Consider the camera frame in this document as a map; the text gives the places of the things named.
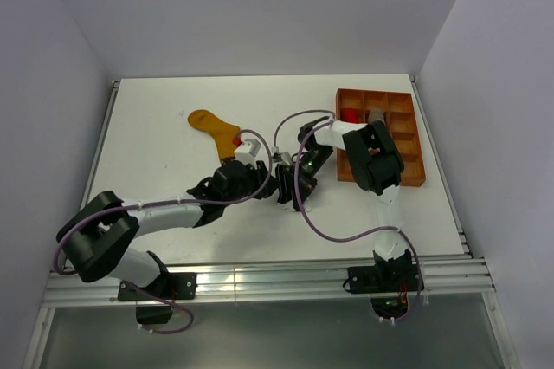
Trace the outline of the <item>black white striped sock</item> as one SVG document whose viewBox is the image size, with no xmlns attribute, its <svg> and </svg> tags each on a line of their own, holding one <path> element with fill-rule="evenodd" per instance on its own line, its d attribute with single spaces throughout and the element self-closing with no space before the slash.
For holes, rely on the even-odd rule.
<svg viewBox="0 0 554 369">
<path fill-rule="evenodd" d="M 300 211 L 300 204 L 296 198 L 295 184 L 294 184 L 294 166 L 293 165 L 277 165 L 275 167 L 275 176 L 278 180 L 279 196 L 277 199 L 278 204 L 293 205 L 295 211 Z M 300 169 L 298 178 L 298 189 L 300 194 L 300 200 L 305 202 L 307 198 L 312 194 L 317 186 L 317 179 L 312 177 Z"/>
</svg>

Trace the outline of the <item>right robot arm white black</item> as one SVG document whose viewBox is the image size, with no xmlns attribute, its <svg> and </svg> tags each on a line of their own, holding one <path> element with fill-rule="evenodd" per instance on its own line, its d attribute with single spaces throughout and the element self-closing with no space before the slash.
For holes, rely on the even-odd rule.
<svg viewBox="0 0 554 369">
<path fill-rule="evenodd" d="M 300 149 L 308 147 L 310 153 L 294 164 L 293 191 L 309 228 L 332 243 L 349 243 L 374 235 L 374 259 L 382 263 L 375 269 L 375 281 L 383 290 L 396 289 L 403 282 L 403 269 L 407 267 L 415 270 L 416 278 L 421 282 L 421 260 L 403 231 L 397 200 L 404 171 L 403 158 L 385 123 L 377 120 L 354 124 L 323 117 L 300 128 L 299 143 Z M 323 165 L 311 153 L 335 149 L 346 153 L 354 181 L 370 195 L 370 207 L 377 215 L 377 226 L 353 236 L 329 236 L 318 229 L 307 215 L 300 195 L 300 174 L 306 172 L 313 175 Z"/>
</svg>

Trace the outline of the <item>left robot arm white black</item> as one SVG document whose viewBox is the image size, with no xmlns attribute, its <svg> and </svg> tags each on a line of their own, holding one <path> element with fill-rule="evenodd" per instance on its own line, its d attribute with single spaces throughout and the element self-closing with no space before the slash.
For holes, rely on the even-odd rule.
<svg viewBox="0 0 554 369">
<path fill-rule="evenodd" d="M 66 256 L 85 283 L 110 276 L 149 299 L 166 297 L 171 291 L 166 265 L 151 251 L 133 249 L 133 240 L 162 230 L 206 226 L 231 204 L 268 198 L 277 188 L 264 162 L 244 165 L 231 159 L 174 200 L 132 203 L 103 191 L 58 231 L 56 252 Z"/>
</svg>

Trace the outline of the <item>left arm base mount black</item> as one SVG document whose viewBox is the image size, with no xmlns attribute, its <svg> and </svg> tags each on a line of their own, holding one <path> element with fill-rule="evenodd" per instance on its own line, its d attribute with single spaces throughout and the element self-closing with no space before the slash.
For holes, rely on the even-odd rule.
<svg viewBox="0 0 554 369">
<path fill-rule="evenodd" d="M 197 273 L 166 273 L 145 288 L 130 282 L 121 282 L 117 300 L 134 302 L 136 322 L 139 327 L 156 334 L 181 333 L 191 328 L 194 314 L 177 301 L 194 300 L 196 297 Z M 180 328 L 165 328 L 173 317 L 186 315 L 189 321 Z"/>
</svg>

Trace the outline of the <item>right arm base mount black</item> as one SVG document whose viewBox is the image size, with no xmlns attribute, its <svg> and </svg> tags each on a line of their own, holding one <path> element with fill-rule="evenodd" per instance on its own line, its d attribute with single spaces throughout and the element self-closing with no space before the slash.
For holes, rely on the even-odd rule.
<svg viewBox="0 0 554 369">
<path fill-rule="evenodd" d="M 347 269 L 343 290 L 352 295 L 372 295 L 374 313 L 386 320 L 397 320 L 409 311 L 409 294 L 420 295 L 424 282 L 416 266 L 407 270 L 385 271 L 377 265 L 354 266 Z"/>
</svg>

